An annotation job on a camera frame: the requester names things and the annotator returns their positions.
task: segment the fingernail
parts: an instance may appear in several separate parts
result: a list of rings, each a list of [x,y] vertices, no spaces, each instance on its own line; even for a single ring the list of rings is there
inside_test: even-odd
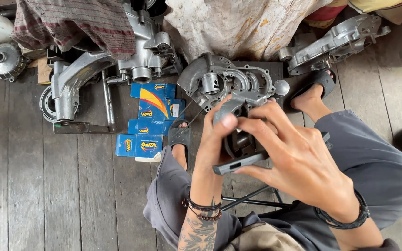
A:
[[[225,128],[233,129],[237,125],[237,117],[229,113],[226,116],[224,116],[224,118],[221,120],[221,123]]]

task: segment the striped cloth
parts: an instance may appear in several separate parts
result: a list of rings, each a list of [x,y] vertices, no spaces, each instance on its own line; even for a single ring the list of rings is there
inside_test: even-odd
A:
[[[67,51],[89,36],[116,60],[136,53],[134,31],[119,0],[17,0],[11,37],[31,50]]]

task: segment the wooden floor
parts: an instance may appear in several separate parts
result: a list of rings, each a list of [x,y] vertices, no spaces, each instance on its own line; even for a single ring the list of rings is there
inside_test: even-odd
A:
[[[390,67],[394,60],[385,56],[396,45],[372,46],[339,63],[339,82],[324,99],[333,111],[352,109],[389,142],[402,129],[402,68]],[[288,81],[294,89],[301,79]],[[33,69],[16,83],[0,80],[0,251],[172,250],[142,215],[156,165],[115,156],[115,135],[54,135],[38,108],[45,86],[35,83]],[[112,90],[123,133],[128,119],[137,116],[138,100],[130,98],[129,90]],[[79,119],[106,123],[101,84],[82,89],[80,95]],[[186,116],[197,112],[198,107],[192,107]],[[297,125],[313,126],[305,114],[289,117]],[[190,168],[202,120],[200,116],[194,124]],[[223,195],[241,197],[263,185],[245,175],[228,174]],[[282,197],[284,202],[293,199]],[[275,200],[270,191],[256,199]],[[274,208],[241,204],[229,212],[244,216],[251,210]],[[402,218],[382,233],[402,249]]]

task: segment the person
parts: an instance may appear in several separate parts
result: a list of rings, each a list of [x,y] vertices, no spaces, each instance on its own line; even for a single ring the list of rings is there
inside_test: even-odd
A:
[[[351,110],[330,111],[321,100],[323,92],[324,87],[315,83],[291,102],[311,118],[315,129],[293,125],[272,98],[248,117],[228,114],[213,124],[214,113],[228,96],[204,118],[192,179],[186,171],[185,146],[165,147],[147,192],[146,219],[180,251],[399,250],[393,240],[383,239],[380,230],[402,216],[402,152]],[[193,204],[184,207],[188,198],[203,208],[220,203],[223,177],[214,174],[212,166],[224,160],[222,139],[236,128],[252,134],[273,163],[271,169],[245,166],[236,173],[254,176],[300,203],[266,214],[250,212],[244,218],[228,212],[219,215],[218,209],[205,212]],[[330,150],[320,131],[330,133]],[[356,221],[362,211],[355,191],[369,209],[359,227],[329,227],[329,221],[315,214],[319,208],[343,224]]]

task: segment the foot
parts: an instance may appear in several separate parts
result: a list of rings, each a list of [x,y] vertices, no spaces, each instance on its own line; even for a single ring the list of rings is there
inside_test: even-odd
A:
[[[178,127],[187,127],[187,123],[182,123]],[[171,147],[171,153],[175,157],[176,161],[187,170],[187,160],[185,159],[185,146],[183,144],[176,144]]]
[[[310,106],[314,102],[320,101],[322,93],[323,93],[323,86],[320,83],[315,83],[306,92],[295,97],[291,101],[291,106],[294,109],[303,111],[303,108]]]

